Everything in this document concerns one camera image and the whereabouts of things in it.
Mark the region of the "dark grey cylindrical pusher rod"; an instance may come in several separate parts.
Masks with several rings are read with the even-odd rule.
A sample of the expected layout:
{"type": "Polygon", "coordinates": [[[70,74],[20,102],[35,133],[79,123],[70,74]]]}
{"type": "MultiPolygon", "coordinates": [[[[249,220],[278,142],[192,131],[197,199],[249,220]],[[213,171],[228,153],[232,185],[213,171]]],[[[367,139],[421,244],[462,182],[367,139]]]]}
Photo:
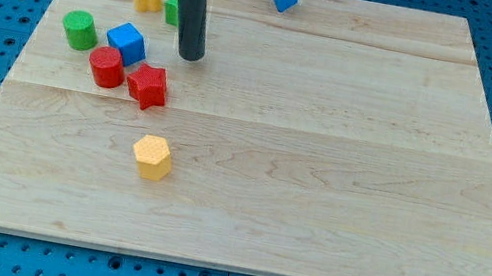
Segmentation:
{"type": "Polygon", "coordinates": [[[178,55],[198,61],[205,54],[207,0],[179,0],[178,55]]]}

